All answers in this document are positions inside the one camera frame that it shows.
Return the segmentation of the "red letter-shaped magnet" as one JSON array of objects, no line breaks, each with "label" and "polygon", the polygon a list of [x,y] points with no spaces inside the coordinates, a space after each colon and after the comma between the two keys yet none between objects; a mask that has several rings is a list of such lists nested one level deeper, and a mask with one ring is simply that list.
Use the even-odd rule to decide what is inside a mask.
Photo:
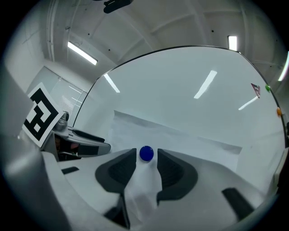
[{"label": "red letter-shaped magnet", "polygon": [[255,85],[255,84],[251,84],[254,91],[255,91],[255,94],[258,98],[260,98],[260,95],[261,95],[261,87],[259,85]]}]

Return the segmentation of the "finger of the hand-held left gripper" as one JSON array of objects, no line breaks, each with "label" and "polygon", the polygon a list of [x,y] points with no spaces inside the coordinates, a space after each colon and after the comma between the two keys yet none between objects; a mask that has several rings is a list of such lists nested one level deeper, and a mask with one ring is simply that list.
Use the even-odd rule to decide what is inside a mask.
[{"label": "finger of the hand-held left gripper", "polygon": [[78,157],[95,157],[106,155],[110,152],[111,146],[107,143],[85,143],[78,146]]},{"label": "finger of the hand-held left gripper", "polygon": [[76,139],[76,140],[88,140],[88,141],[95,141],[95,142],[101,142],[104,143],[105,139],[98,137],[98,136],[94,136],[92,134],[86,133],[84,131],[81,131],[79,129],[74,129],[72,127],[68,127],[68,136],[70,138]]}]

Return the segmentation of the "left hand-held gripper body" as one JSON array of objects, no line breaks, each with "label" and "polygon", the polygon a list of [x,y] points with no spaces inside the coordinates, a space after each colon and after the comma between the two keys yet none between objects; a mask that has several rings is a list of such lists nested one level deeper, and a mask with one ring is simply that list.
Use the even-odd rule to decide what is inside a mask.
[{"label": "left hand-held gripper body", "polygon": [[50,152],[59,161],[79,159],[79,144],[70,141],[72,128],[68,126],[69,113],[52,99],[43,83],[28,94],[33,102],[22,126],[25,134],[43,152]]}]

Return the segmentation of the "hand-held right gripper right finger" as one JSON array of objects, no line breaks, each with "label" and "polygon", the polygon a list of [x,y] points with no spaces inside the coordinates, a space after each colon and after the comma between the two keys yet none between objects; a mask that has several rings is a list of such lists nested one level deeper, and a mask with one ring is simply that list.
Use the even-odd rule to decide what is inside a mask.
[{"label": "hand-held right gripper right finger", "polygon": [[264,195],[225,166],[159,149],[157,168],[156,231],[250,231],[257,222]]}]

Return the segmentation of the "round blue magnet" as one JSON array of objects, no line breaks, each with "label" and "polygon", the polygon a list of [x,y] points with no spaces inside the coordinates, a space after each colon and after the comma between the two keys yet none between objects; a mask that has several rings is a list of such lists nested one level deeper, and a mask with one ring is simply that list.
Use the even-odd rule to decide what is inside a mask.
[{"label": "round blue magnet", "polygon": [[154,157],[154,151],[150,146],[143,146],[140,149],[139,156],[142,161],[150,162]]}]

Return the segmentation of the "black ceiling device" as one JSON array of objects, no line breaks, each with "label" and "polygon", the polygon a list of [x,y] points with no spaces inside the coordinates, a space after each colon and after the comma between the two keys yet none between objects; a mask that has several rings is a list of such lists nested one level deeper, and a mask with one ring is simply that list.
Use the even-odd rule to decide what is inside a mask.
[{"label": "black ceiling device", "polygon": [[130,5],[134,0],[109,0],[104,2],[104,13],[109,14],[115,10],[118,10],[122,7]]}]

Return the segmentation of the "large white whiteboard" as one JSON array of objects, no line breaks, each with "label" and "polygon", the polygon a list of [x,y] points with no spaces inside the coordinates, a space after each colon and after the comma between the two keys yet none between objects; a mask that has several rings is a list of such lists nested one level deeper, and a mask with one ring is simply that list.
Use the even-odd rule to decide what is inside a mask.
[{"label": "large white whiteboard", "polygon": [[[258,98],[251,84],[261,87]],[[242,54],[185,46],[132,59],[98,78],[74,127],[108,141],[114,112],[242,147],[234,171],[263,194],[272,190],[285,148],[279,104]]]}]

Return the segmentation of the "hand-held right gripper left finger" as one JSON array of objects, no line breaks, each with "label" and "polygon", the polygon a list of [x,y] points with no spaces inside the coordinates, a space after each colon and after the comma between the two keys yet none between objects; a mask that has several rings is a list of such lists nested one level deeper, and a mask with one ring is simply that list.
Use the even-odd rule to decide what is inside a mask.
[{"label": "hand-held right gripper left finger", "polygon": [[71,229],[130,228],[124,191],[136,168],[135,148],[64,162],[42,156]]}]

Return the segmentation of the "white paper sheet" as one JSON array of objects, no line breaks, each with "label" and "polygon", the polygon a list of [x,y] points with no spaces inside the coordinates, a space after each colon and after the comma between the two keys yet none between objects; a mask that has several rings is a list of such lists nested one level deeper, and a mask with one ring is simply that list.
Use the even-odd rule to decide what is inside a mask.
[{"label": "white paper sheet", "polygon": [[[157,170],[159,148],[216,162],[233,171],[242,150],[240,146],[192,136],[118,111],[114,112],[108,141],[112,152],[130,148],[137,150],[136,169],[124,192],[132,231],[139,230],[157,209],[156,196],[163,189]],[[139,156],[143,146],[150,146],[154,151],[150,162],[142,161]]]}]

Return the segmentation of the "long ceiling light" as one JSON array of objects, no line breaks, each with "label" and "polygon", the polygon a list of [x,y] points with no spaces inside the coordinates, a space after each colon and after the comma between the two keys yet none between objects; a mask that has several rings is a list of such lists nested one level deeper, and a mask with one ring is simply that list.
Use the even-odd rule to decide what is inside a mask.
[{"label": "long ceiling light", "polygon": [[280,74],[280,76],[279,76],[279,78],[278,78],[278,82],[283,81],[283,79],[284,79],[285,76],[286,76],[286,73],[287,73],[288,68],[289,68],[289,51],[288,51],[288,53],[287,53],[287,58],[286,58],[286,62],[285,62],[285,65],[284,65],[284,67],[283,67],[283,70],[282,70],[282,72],[281,72],[281,74]]},{"label": "long ceiling light", "polygon": [[228,48],[233,51],[238,50],[238,38],[237,36],[228,36]]},{"label": "long ceiling light", "polygon": [[78,55],[82,56],[83,58],[85,58],[88,62],[90,62],[93,65],[97,64],[97,60],[95,58],[93,58],[91,55],[89,55],[88,53],[86,53],[85,51],[83,51],[82,49],[80,49],[79,47],[77,47],[75,44],[68,42],[67,46],[69,49],[71,49],[72,51],[74,51],[75,53],[77,53]]}]

